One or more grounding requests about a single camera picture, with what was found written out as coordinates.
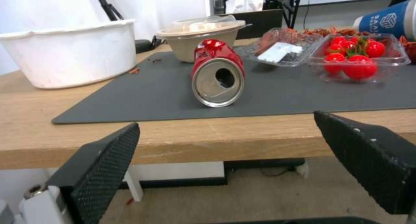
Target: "wooden table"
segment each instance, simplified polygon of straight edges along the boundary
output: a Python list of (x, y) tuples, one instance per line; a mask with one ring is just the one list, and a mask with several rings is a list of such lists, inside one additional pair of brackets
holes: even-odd
[[(246, 44), (249, 40), (237, 41)], [(137, 55), (142, 61), (163, 45)], [(0, 169), (61, 166), (85, 143), (128, 123), (53, 125), (58, 116), (109, 81), (41, 90), (20, 71), (0, 76)], [(416, 109), (339, 115), (383, 125), (416, 143)], [(140, 122), (134, 164), (330, 156), (312, 114)]]

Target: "white paper label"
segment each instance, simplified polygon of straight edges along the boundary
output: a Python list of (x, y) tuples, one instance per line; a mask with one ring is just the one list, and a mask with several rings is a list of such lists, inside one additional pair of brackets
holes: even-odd
[(290, 52), (294, 53), (301, 53), (302, 52), (301, 46), (291, 45), (284, 42), (276, 42), (273, 46), (259, 55), (257, 58), (261, 61), (273, 62), (278, 63), (281, 61), (285, 55)]

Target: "white bowl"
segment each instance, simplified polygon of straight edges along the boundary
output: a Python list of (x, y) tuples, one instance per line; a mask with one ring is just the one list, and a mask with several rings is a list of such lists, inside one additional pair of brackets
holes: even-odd
[(218, 39), (233, 47), (237, 32), (245, 27), (245, 21), (232, 15), (191, 19), (174, 22), (157, 36), (164, 38), (180, 61), (194, 62), (194, 50), (204, 39)]
[(136, 65), (134, 20), (0, 34), (33, 86), (64, 88), (110, 79)]

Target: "paper bowl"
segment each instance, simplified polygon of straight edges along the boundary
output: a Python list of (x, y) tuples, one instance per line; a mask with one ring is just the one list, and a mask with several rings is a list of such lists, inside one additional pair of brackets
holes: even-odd
[(171, 46), (175, 56), (184, 62), (194, 62), (194, 50), (204, 39), (218, 39), (233, 47), (237, 32), (245, 27), (245, 21), (232, 15), (176, 21), (157, 33)]

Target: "aluminum can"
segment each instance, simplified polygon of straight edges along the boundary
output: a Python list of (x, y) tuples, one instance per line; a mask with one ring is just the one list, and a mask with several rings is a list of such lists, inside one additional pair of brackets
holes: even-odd
[(235, 102), (244, 89), (245, 70), (241, 58), (223, 41), (206, 39), (195, 49), (192, 91), (210, 107)]

